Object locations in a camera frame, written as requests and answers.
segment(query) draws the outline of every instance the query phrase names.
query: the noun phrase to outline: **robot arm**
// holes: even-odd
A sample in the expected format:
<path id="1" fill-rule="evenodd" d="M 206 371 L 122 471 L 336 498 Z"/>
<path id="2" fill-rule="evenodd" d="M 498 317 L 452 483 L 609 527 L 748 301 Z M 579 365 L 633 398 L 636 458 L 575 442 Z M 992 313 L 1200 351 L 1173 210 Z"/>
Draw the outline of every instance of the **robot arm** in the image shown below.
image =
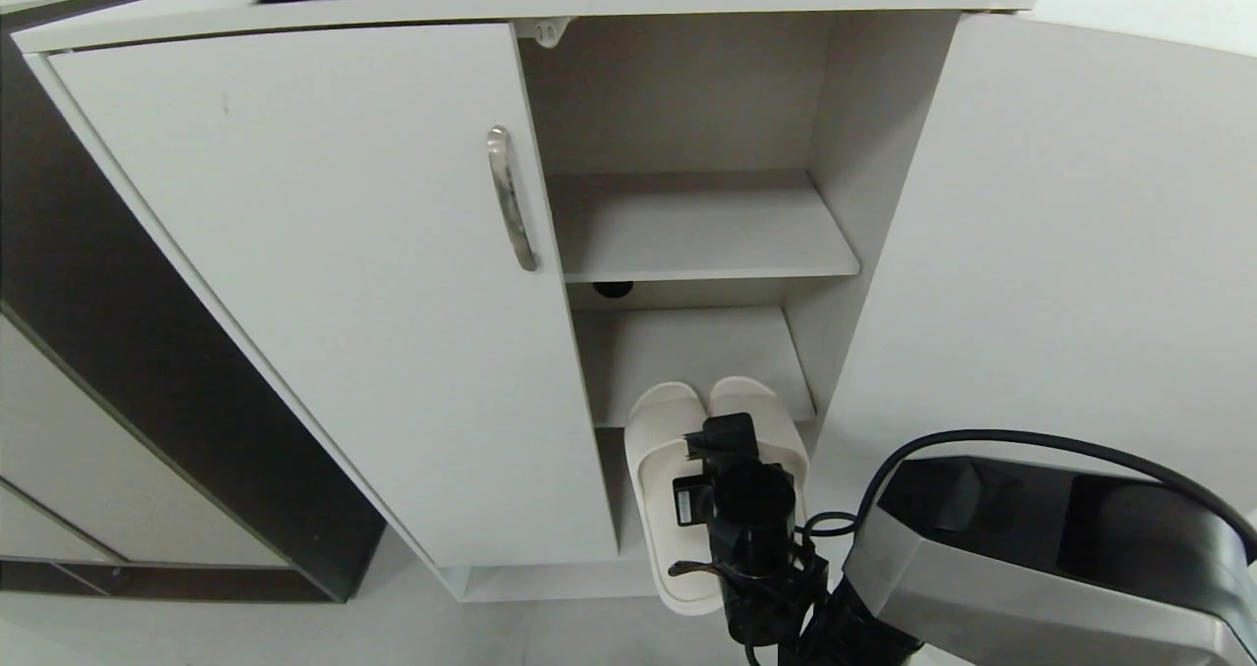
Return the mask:
<path id="1" fill-rule="evenodd" d="M 777 645 L 781 666 L 903 666 L 930 643 L 978 666 L 1257 665 L 1257 533 L 1221 499 L 1107 447 L 965 434 L 913 445 L 1082 447 L 1163 484 L 977 456 L 901 461 L 915 450 L 904 447 L 859 515 L 821 516 L 848 527 L 796 530 L 789 474 L 759 462 L 749 416 L 720 416 L 685 436 L 703 475 L 674 483 L 700 508 L 690 519 L 706 524 L 713 560 L 670 574 L 720 578 L 729 633 L 752 663 L 753 647 Z M 811 539 L 840 533 L 855 545 L 827 593 Z"/>

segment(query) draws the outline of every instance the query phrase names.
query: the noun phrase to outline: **cabinet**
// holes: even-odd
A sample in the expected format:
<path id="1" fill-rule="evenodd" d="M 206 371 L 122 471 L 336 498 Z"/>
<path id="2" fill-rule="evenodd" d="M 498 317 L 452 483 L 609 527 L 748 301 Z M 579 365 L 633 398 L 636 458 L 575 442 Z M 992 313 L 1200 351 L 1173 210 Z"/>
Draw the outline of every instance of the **cabinet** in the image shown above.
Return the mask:
<path id="1" fill-rule="evenodd" d="M 957 16 L 592 16 L 554 49 L 376 26 L 44 68 L 185 278 L 455 593 L 649 594 L 630 407 L 754 376 L 815 439 Z M 875 212 L 855 205 L 848 241 L 835 173 L 869 148 Z"/>
<path id="2" fill-rule="evenodd" d="M 813 506 L 958 425 L 1257 505 L 1229 432 L 1257 353 L 1228 352 L 1252 339 L 1252 60 L 962 13 L 1032 3 L 157 0 L 20 36 L 459 598 L 607 597 L 654 592 L 620 429 L 656 381 L 772 385 Z M 576 19 L 541 48 L 535 16 Z M 1200 418 L 1226 441 L 1184 441 Z"/>

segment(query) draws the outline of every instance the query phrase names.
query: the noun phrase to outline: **cabinet side panel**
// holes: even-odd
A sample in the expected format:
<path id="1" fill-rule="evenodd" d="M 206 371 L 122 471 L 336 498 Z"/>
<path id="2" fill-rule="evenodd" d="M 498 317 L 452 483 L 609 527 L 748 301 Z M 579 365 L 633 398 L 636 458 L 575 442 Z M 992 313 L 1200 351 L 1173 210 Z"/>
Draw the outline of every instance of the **cabinet side panel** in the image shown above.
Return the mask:
<path id="1" fill-rule="evenodd" d="M 861 269 L 791 281 L 783 307 L 818 416 L 877 270 L 957 16 L 846 13 L 835 24 L 808 168 Z"/>

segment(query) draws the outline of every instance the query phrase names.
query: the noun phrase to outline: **hole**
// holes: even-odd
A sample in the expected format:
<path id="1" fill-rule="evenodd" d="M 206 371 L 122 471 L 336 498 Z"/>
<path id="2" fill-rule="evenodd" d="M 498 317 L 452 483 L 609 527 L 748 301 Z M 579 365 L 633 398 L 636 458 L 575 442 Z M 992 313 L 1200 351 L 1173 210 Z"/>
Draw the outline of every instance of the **hole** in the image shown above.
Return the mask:
<path id="1" fill-rule="evenodd" d="M 610 281 L 610 284 L 593 284 L 593 290 L 602 298 L 620 299 L 632 293 L 632 281 Z"/>

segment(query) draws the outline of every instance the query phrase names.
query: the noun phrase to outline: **open cabinet door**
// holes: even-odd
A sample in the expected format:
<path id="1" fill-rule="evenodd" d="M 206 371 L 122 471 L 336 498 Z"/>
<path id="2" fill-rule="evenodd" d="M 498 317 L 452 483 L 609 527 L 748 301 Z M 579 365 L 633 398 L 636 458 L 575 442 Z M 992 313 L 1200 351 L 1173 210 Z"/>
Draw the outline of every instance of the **open cabinet door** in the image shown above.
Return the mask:
<path id="1" fill-rule="evenodd" d="M 202 303 L 440 567 L 616 555 L 515 49 L 427 25 L 50 58 Z"/>
<path id="2" fill-rule="evenodd" d="M 911 439 L 985 427 L 1136 452 L 1257 508 L 1254 155 L 1257 59 L 963 16 L 812 506 L 856 505 Z"/>

